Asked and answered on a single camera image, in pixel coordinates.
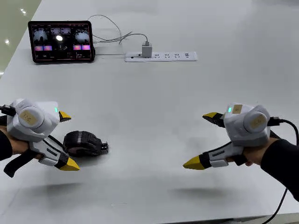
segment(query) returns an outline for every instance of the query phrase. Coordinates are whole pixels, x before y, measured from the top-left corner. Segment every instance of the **gold sticker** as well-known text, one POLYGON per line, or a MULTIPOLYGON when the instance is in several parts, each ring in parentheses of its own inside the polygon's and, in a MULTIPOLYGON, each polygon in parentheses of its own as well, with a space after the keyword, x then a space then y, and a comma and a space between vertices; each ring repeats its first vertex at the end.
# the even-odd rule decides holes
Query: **gold sticker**
POLYGON ((242 110, 242 106, 243 106, 242 104, 234 105, 233 114, 240 114, 242 110))
POLYGON ((260 125, 263 125, 265 122, 266 122, 266 118, 262 114, 260 114, 259 116, 257 116, 251 121, 250 127, 255 129, 260 125))
POLYGON ((37 122, 37 119, 35 116, 33 116, 29 111, 23 111, 20 115, 20 118, 22 118, 24 121, 26 121, 29 125, 34 125, 37 122))

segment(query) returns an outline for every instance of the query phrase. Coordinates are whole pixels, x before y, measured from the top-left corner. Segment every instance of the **tablet screen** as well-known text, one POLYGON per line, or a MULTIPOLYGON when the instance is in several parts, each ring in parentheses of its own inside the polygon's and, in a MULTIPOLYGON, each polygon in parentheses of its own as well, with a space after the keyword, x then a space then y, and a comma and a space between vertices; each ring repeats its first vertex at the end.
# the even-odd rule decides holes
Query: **tablet screen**
POLYGON ((91 24, 88 21, 28 24, 35 62, 92 61, 91 24))

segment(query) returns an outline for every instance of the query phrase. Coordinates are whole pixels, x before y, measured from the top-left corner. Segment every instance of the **power adapter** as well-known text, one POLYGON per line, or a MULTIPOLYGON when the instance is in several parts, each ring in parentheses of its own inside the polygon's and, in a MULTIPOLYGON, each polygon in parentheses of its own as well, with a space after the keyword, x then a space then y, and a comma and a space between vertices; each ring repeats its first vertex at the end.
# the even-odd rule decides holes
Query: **power adapter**
POLYGON ((151 57, 153 53, 153 46, 150 42, 146 41, 142 44, 142 57, 151 57))

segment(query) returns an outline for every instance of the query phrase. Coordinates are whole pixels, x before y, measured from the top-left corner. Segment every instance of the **floor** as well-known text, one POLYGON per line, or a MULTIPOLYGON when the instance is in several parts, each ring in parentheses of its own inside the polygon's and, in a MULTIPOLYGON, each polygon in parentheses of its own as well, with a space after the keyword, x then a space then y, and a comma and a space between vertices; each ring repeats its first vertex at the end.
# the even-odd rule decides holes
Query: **floor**
POLYGON ((4 74, 27 23, 32 19, 41 0, 0 1, 0 76, 4 74))

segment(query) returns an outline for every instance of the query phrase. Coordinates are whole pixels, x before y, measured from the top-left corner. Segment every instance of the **ceiling light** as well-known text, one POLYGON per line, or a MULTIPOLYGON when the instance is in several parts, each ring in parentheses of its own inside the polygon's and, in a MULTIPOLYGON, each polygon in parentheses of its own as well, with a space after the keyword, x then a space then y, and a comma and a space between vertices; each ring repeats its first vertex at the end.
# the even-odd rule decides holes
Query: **ceiling light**
POLYGON ((58 41, 62 41, 62 36, 61 36, 61 35, 57 35, 57 36, 56 36, 56 39, 57 39, 58 41))

